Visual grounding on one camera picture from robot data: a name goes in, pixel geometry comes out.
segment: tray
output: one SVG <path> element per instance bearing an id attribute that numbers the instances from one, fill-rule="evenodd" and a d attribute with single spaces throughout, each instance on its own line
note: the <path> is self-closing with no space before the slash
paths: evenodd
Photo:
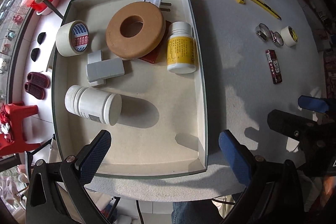
<path id="1" fill-rule="evenodd" d="M 105 30 L 123 6 L 141 0 L 71 0 L 62 22 L 86 22 L 90 43 L 86 52 L 73 57 L 55 50 L 52 70 L 52 108 L 56 139 L 62 159 L 76 155 L 101 129 L 111 133 L 112 144 L 97 176 L 114 178 L 167 178 L 207 169 L 207 112 L 200 46 L 190 0 L 171 3 L 162 12 L 170 22 L 193 26 L 197 70 L 187 75 L 167 71 L 166 45 L 155 64 L 125 60 L 125 75 L 107 79 L 100 89 L 122 96 L 122 111 L 115 126 L 73 115 L 64 97 L 71 85 L 89 86 L 87 54 L 102 50 L 103 59 L 114 58 L 105 41 Z"/>

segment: red slipper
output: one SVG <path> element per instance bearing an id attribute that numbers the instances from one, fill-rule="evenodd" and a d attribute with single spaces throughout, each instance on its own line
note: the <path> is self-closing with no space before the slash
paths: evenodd
<path id="1" fill-rule="evenodd" d="M 39 72 L 30 72 L 27 75 L 27 80 L 29 83 L 39 86 L 40 88 L 48 88 L 49 78 L 46 75 L 43 75 Z"/>
<path id="2" fill-rule="evenodd" d="M 44 89 L 34 85 L 32 83 L 26 82 L 25 83 L 25 91 L 31 95 L 33 95 L 36 99 L 38 100 L 43 100 L 44 99 Z"/>

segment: red plastic stool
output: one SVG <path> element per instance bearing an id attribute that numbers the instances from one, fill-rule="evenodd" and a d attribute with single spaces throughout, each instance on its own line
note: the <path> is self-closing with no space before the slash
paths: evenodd
<path id="1" fill-rule="evenodd" d="M 6 156 L 14 153 L 23 153 L 38 148 L 40 143 L 26 143 L 22 131 L 22 120 L 38 113 L 37 105 L 24 106 L 22 103 L 5 105 L 5 111 L 9 114 L 10 127 L 13 134 L 13 142 L 8 143 L 0 135 L 0 156 Z"/>

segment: white plastic bottle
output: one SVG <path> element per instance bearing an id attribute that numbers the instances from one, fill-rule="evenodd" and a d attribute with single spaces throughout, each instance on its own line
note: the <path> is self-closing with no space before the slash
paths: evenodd
<path id="1" fill-rule="evenodd" d="M 71 86 L 65 95 L 65 108 L 75 115 L 115 125 L 121 112 L 121 96 L 80 85 Z"/>
<path id="2" fill-rule="evenodd" d="M 167 70 L 178 74 L 196 70 L 193 31 L 187 22 L 178 21 L 169 26 Z"/>

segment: person's leg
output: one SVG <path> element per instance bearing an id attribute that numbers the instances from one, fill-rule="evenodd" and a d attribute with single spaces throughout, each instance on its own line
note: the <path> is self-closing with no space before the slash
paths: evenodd
<path id="1" fill-rule="evenodd" d="M 223 220 L 211 200 L 173 202 L 172 224 L 220 224 Z"/>

